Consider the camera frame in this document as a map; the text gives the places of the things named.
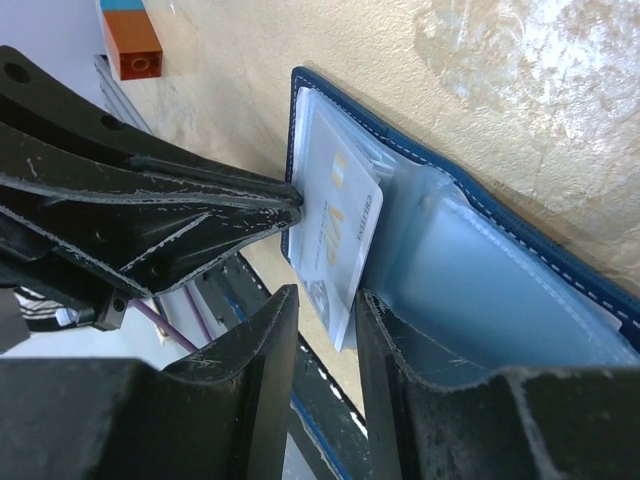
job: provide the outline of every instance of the card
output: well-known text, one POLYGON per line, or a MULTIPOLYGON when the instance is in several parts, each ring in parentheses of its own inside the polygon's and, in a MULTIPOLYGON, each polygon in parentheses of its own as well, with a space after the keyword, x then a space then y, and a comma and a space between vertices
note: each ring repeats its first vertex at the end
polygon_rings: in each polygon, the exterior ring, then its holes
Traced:
POLYGON ((331 108, 300 92, 292 183, 302 221, 290 230, 289 257, 337 350, 382 208, 372 162, 331 108))

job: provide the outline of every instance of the black plastic part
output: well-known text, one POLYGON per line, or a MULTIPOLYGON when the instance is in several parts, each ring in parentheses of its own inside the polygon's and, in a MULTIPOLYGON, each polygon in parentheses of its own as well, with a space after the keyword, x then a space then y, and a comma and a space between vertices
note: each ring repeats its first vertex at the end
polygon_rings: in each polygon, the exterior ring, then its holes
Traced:
MULTIPOLYGON (((216 319, 227 327, 255 312, 269 291, 241 254, 196 281, 216 319)), ((318 479, 372 478, 365 420, 307 341, 298 335, 289 433, 318 479)))
POLYGON ((29 331, 33 333, 61 332, 62 330, 71 330, 78 327, 77 323, 69 323, 68 325, 61 326, 54 316, 38 320, 26 318, 24 321, 29 331))
POLYGON ((634 478, 640 369, 507 368, 486 382, 425 383, 395 339, 405 325, 358 292, 356 327, 376 479, 634 478))
POLYGON ((114 288, 175 289, 300 219, 291 185, 124 124, 10 47, 0 146, 0 281, 90 318, 114 288))
POLYGON ((0 478, 279 480, 298 295, 168 366, 0 361, 0 478))

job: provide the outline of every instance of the wallet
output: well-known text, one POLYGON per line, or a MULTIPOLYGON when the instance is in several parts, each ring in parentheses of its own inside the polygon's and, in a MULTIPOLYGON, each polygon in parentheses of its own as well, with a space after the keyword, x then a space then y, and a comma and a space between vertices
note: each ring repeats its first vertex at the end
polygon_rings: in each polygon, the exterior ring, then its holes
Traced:
MULTIPOLYGON (((317 138, 314 112, 382 193, 370 244, 350 263, 358 265, 362 257, 360 269, 345 280, 353 284, 341 297, 346 311, 352 310, 355 289, 373 291, 406 324, 404 331, 428 339, 463 365, 456 382, 503 365, 640 364, 638 298, 520 218, 462 167, 385 123, 320 75, 298 67, 292 73, 286 180, 303 194, 303 223, 306 209, 315 207, 328 218, 322 218, 323 226, 344 220, 329 204, 309 204, 315 197, 307 198, 300 188, 301 182, 323 181, 317 174, 305 177, 300 165, 307 157, 332 163, 325 170, 334 184, 345 181, 341 168, 347 153, 334 153, 328 140, 317 138), (310 145, 320 153, 309 157, 310 145)), ((364 188, 361 181, 357 185, 364 188)), ((317 190, 322 194, 325 188, 317 190)), ((349 197, 353 200, 345 208, 357 207, 358 195, 349 197)), ((337 236, 314 239, 330 243, 327 265, 336 253, 336 238, 360 236, 354 224, 337 236)), ((281 248, 301 276, 299 259, 292 260, 300 254, 296 249, 304 231, 303 226, 294 229, 283 234, 281 248)), ((302 255, 316 253, 307 249, 302 255)), ((344 272, 335 278, 343 277, 344 272)), ((313 300, 318 292, 304 283, 313 300)), ((313 303, 320 316, 326 315, 313 303)), ((353 315, 340 322, 332 330, 325 321, 336 348, 354 346, 353 315), (336 332, 340 338, 334 338, 336 332)), ((437 372, 430 379, 447 382, 437 372)))

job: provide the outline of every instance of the orange lego brick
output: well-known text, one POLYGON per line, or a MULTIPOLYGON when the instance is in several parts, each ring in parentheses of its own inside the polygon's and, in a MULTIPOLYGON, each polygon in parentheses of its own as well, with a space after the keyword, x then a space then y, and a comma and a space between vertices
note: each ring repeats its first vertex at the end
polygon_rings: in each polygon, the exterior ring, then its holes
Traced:
POLYGON ((162 47, 144 10, 102 12, 109 58, 120 80, 159 77, 162 47))

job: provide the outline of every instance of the textured wall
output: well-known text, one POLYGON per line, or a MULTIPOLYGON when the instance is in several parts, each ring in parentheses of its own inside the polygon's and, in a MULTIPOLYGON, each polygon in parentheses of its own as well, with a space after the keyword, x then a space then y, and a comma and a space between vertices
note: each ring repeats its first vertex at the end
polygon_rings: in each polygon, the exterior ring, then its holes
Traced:
MULTIPOLYGON (((145 3, 165 76, 125 90, 161 136, 282 177, 307 65, 640 293, 637 2, 145 3)), ((248 255, 276 286, 292 277, 269 242, 248 255)))

